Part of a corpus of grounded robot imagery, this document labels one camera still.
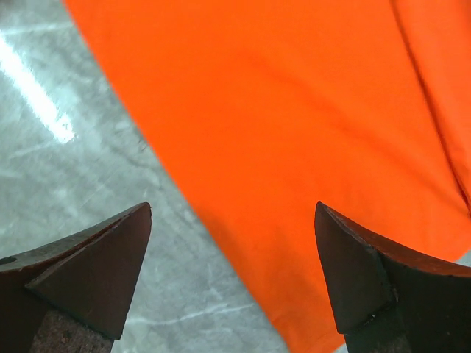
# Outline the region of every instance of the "marble floor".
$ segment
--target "marble floor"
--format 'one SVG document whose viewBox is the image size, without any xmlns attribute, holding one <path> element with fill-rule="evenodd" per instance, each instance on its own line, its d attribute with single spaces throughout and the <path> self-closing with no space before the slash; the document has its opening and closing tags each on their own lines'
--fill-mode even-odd
<svg viewBox="0 0 471 353">
<path fill-rule="evenodd" d="M 0 257 L 151 203 L 152 237 L 113 352 L 287 352 L 60 0 L 0 0 L 0 195 Z"/>
</svg>

